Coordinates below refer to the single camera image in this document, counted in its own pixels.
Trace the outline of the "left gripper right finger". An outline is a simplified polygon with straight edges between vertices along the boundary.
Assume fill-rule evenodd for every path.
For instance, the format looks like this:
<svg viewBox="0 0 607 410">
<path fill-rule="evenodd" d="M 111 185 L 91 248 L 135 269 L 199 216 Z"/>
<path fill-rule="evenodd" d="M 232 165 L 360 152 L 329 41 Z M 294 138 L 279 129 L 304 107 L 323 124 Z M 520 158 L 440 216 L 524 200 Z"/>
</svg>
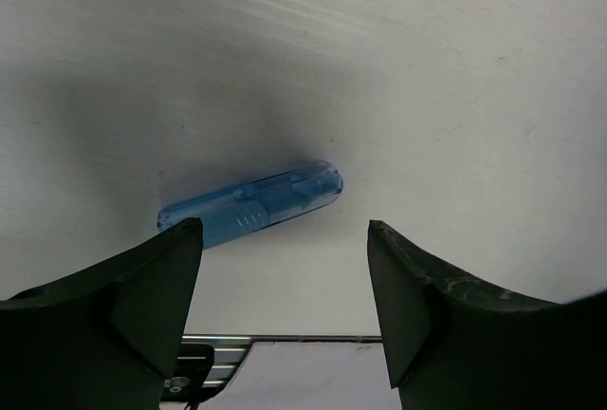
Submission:
<svg viewBox="0 0 607 410">
<path fill-rule="evenodd" d="M 566 304 L 493 285 L 369 224 L 391 386 L 405 409 L 602 409 L 606 295 Z"/>
</svg>

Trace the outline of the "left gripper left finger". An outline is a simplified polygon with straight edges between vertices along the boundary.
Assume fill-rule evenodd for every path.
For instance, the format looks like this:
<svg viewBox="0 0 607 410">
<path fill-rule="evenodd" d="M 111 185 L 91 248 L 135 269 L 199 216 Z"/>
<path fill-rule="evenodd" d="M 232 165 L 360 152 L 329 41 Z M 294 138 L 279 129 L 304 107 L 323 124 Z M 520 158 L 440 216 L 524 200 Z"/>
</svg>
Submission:
<svg viewBox="0 0 607 410">
<path fill-rule="evenodd" d="M 157 409 L 203 251 L 190 218 L 1 303 L 4 409 Z"/>
</svg>

